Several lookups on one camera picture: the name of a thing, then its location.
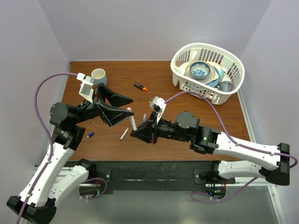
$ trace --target wooden table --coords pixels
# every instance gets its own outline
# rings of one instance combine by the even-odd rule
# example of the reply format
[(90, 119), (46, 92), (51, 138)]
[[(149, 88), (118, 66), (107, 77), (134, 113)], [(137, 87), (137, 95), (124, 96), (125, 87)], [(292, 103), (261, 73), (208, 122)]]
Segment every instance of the wooden table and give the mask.
[[(71, 72), (82, 72), (90, 75), (92, 70), (103, 68), (106, 71), (108, 84), (112, 91), (130, 97), (130, 106), (135, 113), (137, 125), (141, 124), (143, 114), (148, 116), (152, 109), (149, 101), (155, 96), (168, 99), (181, 92), (172, 84), (172, 71), (169, 61), (134, 61), (134, 62), (73, 62)], [(133, 86), (137, 82), (146, 86), (149, 91), (141, 91)], [(81, 82), (75, 77), (69, 77), (62, 102), (78, 105), (83, 98), (78, 94)], [(249, 140), (243, 113), (237, 94), (232, 95), (226, 103), (216, 106), (230, 134), (237, 138)], [(208, 104), (190, 94), (184, 94), (169, 104), (163, 118), (175, 121), (177, 114), (188, 110), (200, 118), (200, 123), (222, 131), (220, 123)], [(204, 160), (235, 160), (229, 156), (201, 155), (189, 149), (190, 143), (159, 138), (155, 145), (144, 143), (130, 137), (129, 133), (120, 141), (127, 127), (132, 130), (129, 119), (120, 124), (108, 127), (100, 118), (88, 120), (79, 124), (86, 128), (85, 135), (94, 132), (91, 138), (84, 137), (70, 160), (85, 158), (92, 161), (123, 160), (123, 161), (204, 161)]]

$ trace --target pen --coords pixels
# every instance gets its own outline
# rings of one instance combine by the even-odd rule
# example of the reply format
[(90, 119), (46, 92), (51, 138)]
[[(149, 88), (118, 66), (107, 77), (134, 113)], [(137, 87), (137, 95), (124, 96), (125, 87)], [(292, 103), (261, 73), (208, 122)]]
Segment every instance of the pen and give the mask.
[(122, 140), (122, 139), (123, 139), (123, 137), (125, 137), (125, 135), (126, 135), (126, 133), (128, 132), (128, 130), (129, 130), (129, 128), (127, 128), (127, 129), (125, 130), (125, 132), (122, 134), (122, 136), (121, 136), (120, 140)]
[(146, 119), (146, 113), (143, 115), (142, 123), (145, 122), (145, 119)]

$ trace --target orange marker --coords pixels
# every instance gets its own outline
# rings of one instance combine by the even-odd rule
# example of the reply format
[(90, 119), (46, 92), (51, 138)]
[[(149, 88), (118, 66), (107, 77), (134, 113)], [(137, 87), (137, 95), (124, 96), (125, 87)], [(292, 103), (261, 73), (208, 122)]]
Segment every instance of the orange marker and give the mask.
[(143, 91), (148, 91), (148, 89), (145, 86), (140, 85), (139, 83), (134, 83), (134, 86), (136, 86), (138, 89), (141, 89)]

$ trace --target dish rack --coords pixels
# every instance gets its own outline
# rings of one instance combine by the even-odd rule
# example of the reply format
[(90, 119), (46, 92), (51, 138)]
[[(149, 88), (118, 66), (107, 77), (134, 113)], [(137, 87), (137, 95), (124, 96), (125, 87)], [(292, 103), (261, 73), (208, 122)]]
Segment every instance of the dish rack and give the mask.
[[(221, 81), (231, 81), (233, 83), (232, 91), (222, 92), (187, 77), (185, 75), (186, 67), (194, 61), (218, 63), (224, 72)], [(206, 43), (191, 43), (182, 47), (171, 61), (171, 70), (174, 86), (179, 84), (182, 91), (197, 92), (210, 99), (214, 105), (225, 103), (232, 94), (236, 93), (240, 89), (245, 75), (244, 66), (235, 55), (225, 49)]]

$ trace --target marker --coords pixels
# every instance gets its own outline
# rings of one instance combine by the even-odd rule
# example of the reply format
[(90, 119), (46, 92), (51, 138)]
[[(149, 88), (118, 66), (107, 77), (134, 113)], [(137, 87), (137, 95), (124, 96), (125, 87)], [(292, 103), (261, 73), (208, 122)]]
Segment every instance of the marker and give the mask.
[(136, 86), (138, 89), (141, 89), (143, 91), (148, 91), (148, 89), (145, 86), (140, 85), (139, 83), (134, 83), (134, 86)]
[(93, 132), (91, 132), (90, 134), (88, 134), (88, 138), (90, 138), (90, 137), (92, 137), (94, 135), (94, 133)]
[(145, 119), (146, 119), (146, 113), (143, 115), (142, 123), (145, 122)]
[(136, 131), (137, 130), (137, 126), (136, 126), (136, 123), (135, 123), (134, 116), (130, 116), (130, 120), (131, 120), (131, 123), (132, 123), (133, 130)]
[(126, 135), (126, 133), (128, 132), (128, 130), (129, 130), (129, 128), (127, 128), (127, 129), (125, 130), (125, 132), (122, 134), (122, 136), (121, 136), (120, 140), (122, 140), (122, 139), (123, 139), (123, 137), (125, 137), (125, 135)]

